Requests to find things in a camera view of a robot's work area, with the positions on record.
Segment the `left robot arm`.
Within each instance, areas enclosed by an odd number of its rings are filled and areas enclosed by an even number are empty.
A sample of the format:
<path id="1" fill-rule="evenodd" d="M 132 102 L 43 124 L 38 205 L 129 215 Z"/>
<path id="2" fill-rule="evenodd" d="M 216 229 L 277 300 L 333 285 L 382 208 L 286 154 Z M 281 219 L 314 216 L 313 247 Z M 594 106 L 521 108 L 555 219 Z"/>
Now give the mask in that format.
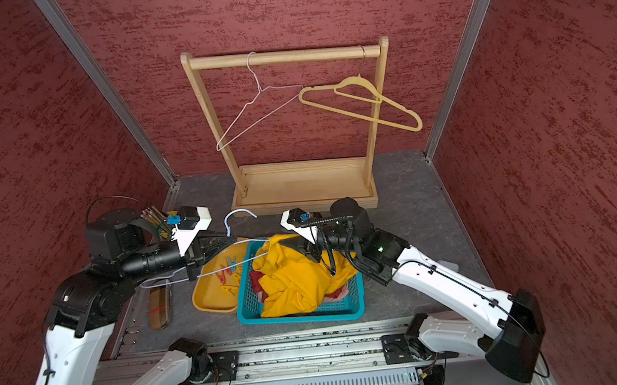
<path id="1" fill-rule="evenodd" d="M 190 279 L 230 245 L 210 232 L 206 207 L 180 207 L 168 218 L 170 240 L 133 209 L 103 214 L 83 231 L 90 264 L 59 285 L 43 330 L 43 363 L 36 385 L 92 385 L 97 365 L 127 301 L 143 282 L 168 270 Z M 176 340 L 132 385 L 180 385 L 217 379 L 218 369 L 195 340 Z"/>

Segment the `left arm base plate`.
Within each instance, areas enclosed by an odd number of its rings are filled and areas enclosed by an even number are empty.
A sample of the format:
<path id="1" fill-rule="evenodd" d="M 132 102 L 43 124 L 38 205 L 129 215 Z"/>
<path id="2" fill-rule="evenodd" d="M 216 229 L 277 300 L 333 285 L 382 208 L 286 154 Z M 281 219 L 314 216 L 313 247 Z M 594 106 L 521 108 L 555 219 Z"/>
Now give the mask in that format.
<path id="1" fill-rule="evenodd" d="M 215 385 L 217 382 L 234 381 L 240 352 L 226 351 L 209 353 L 208 358 L 197 358 L 186 380 L 179 385 Z"/>

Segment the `blue clothespin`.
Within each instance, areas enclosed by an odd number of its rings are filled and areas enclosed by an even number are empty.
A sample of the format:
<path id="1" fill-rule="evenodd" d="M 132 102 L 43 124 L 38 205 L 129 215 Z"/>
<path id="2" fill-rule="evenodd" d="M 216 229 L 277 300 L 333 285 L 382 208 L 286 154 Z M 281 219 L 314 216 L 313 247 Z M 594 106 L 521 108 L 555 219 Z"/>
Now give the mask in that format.
<path id="1" fill-rule="evenodd" d="M 236 271 L 236 267 L 237 267 L 237 259 L 236 258 L 231 258 L 231 257 L 227 257 L 227 270 L 228 272 L 230 272 L 230 274 L 234 273 Z"/>

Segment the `pink clothespin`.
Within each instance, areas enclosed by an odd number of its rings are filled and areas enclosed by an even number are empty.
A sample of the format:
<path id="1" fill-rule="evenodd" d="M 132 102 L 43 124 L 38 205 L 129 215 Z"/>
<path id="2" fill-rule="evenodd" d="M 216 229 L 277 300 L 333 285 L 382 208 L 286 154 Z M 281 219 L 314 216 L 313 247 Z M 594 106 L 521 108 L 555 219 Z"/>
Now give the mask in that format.
<path id="1" fill-rule="evenodd" d="M 215 273 L 215 276 L 218 278 L 221 285 L 227 284 L 227 278 L 225 277 L 225 274 L 223 271 L 218 271 L 217 273 Z"/>

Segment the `light blue wire hanger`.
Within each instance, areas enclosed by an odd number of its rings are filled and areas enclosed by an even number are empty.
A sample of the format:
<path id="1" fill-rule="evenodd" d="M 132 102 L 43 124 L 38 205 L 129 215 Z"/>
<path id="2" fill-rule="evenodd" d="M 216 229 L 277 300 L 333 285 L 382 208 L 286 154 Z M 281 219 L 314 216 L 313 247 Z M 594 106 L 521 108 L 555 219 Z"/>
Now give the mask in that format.
<path id="1" fill-rule="evenodd" d="M 217 259 L 217 257 L 224 252 L 224 250 L 226 250 L 227 248 L 231 248 L 234 247 L 236 245 L 242 245 L 245 243 L 250 243 L 250 242 L 266 242 L 267 240 L 265 238 L 256 238 L 256 239 L 248 239 L 248 240 L 242 240 L 242 241 L 235 241 L 234 243 L 231 244 L 224 244 L 223 249 L 219 252 L 214 252 L 214 255 L 210 258 L 207 259 L 205 261 L 205 263 L 203 264 L 203 266 L 193 266 L 192 268 L 188 268 L 185 267 L 183 269 L 177 269 L 175 270 L 175 272 L 173 272 L 171 275 L 167 276 L 167 275 L 161 275 L 161 276 L 157 276 L 154 278 L 150 278 L 147 280 L 144 280 L 142 283 L 139 284 L 139 287 L 141 289 L 147 290 L 147 289 L 157 289 L 160 287 L 165 287 L 165 286 L 170 286 L 170 285 L 176 285 L 177 283 L 183 283 L 183 282 L 194 282 L 197 281 L 198 279 L 202 278 L 202 277 L 207 277 L 208 275 L 214 275 L 217 274 L 218 272 L 222 272 L 222 271 L 227 271 L 227 270 L 232 270 L 236 267 L 238 267 L 239 265 L 246 265 L 248 263 L 250 263 L 251 261 L 253 261 L 254 259 L 258 259 L 261 257 L 265 256 L 264 254 L 260 254 L 260 255 L 256 255 L 250 258 L 246 258 L 243 259 L 242 261 L 238 262 L 237 260 L 231 262 L 230 260 L 227 261 L 227 265 L 225 267 L 223 267 L 222 269 L 218 269 L 216 271 L 211 271 L 208 273 L 204 273 L 204 268 L 210 264 L 210 262 L 214 261 Z M 178 280 L 171 280 L 171 278 L 173 276 L 175 276 L 176 274 L 185 271 L 185 273 L 187 273 L 186 278 L 183 279 L 178 279 Z"/>

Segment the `pink printed t-shirt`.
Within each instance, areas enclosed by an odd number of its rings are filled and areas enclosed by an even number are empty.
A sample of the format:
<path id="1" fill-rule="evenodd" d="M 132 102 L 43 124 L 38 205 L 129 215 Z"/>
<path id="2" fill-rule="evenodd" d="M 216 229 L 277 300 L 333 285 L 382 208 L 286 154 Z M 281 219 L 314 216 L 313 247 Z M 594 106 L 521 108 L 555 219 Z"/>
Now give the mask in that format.
<path id="1" fill-rule="evenodd" d="M 334 303 L 338 301 L 342 301 L 349 294 L 350 289 L 348 286 L 344 286 L 342 288 L 337 289 L 333 293 L 325 295 L 325 299 L 323 299 L 324 303 Z"/>

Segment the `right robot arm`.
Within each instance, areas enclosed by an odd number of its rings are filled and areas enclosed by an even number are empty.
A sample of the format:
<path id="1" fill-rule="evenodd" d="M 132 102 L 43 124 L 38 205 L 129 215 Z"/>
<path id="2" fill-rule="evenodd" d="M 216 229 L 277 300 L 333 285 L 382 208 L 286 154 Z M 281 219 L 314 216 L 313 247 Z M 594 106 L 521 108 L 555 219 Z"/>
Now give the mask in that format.
<path id="1" fill-rule="evenodd" d="M 353 198 L 332 203 L 330 216 L 302 209 L 283 214 L 281 225 L 296 233 L 295 248 L 314 261 L 340 253 L 359 273 L 379 284 L 397 283 L 440 302 L 459 321 L 419 314 L 409 328 L 411 351 L 426 349 L 481 356 L 504 376 L 529 383 L 545 359 L 546 325 L 537 298 L 486 286 L 430 259 L 407 240 L 376 228 Z"/>

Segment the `dark red t-shirt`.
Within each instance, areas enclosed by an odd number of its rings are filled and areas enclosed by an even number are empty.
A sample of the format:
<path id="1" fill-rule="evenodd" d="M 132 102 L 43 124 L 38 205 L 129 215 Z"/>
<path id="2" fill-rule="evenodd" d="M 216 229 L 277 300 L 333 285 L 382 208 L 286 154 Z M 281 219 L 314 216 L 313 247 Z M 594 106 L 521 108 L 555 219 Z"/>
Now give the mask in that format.
<path id="1" fill-rule="evenodd" d="M 260 303 L 263 303 L 267 298 L 267 293 L 264 291 L 264 288 L 260 283 L 261 278 L 264 276 L 265 275 L 260 271 L 249 272 L 250 283 L 252 283 L 252 291 L 257 297 L 257 301 L 259 301 Z"/>

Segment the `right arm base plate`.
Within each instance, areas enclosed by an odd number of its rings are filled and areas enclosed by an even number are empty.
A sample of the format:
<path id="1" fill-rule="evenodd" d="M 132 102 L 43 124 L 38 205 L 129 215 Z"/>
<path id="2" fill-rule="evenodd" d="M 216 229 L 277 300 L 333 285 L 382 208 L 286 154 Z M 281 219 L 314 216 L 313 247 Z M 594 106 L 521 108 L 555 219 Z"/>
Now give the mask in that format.
<path id="1" fill-rule="evenodd" d="M 387 364 L 431 362 L 436 353 L 405 334 L 389 334 L 380 337 Z"/>

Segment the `cream plastic hanger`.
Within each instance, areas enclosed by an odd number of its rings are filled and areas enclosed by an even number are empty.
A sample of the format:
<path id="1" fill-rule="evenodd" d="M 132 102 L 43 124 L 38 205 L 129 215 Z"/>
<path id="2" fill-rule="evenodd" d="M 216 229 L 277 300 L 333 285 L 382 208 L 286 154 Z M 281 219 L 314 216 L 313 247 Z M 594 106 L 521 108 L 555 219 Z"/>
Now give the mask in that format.
<path id="1" fill-rule="evenodd" d="M 361 114 L 358 112 L 354 112 L 351 110 L 346 110 L 343 108 L 339 108 L 332 105 L 327 105 L 325 103 L 319 101 L 312 101 L 308 99 L 309 96 L 319 94 L 319 93 L 333 93 L 336 97 L 341 97 L 343 99 L 347 99 L 353 101 L 355 103 L 364 103 L 366 105 L 370 105 L 372 107 L 371 114 Z M 351 76 L 347 77 L 344 80 L 337 82 L 336 84 L 327 84 L 327 85 L 319 85 L 319 86 L 308 86 L 302 88 L 298 93 L 298 100 L 301 104 L 307 105 L 309 107 L 314 107 L 319 110 L 329 111 L 330 113 L 341 114 L 342 116 L 347 116 L 354 119 L 361 119 L 366 122 L 370 122 L 372 124 L 378 124 L 387 127 L 393 127 L 397 130 L 404 130 L 409 132 L 419 132 L 423 128 L 423 121 L 418 113 L 414 110 L 411 110 L 404 105 L 395 102 L 392 99 L 389 99 L 385 95 L 382 94 L 381 91 L 378 91 L 378 87 L 376 87 L 372 82 L 368 81 L 366 78 L 362 78 L 361 76 Z M 411 125 L 401 124 L 394 121 L 389 121 L 381 118 L 379 115 L 375 115 L 375 110 L 380 111 L 383 106 L 387 105 L 391 108 L 395 108 L 400 113 L 403 113 L 409 116 L 414 123 Z"/>

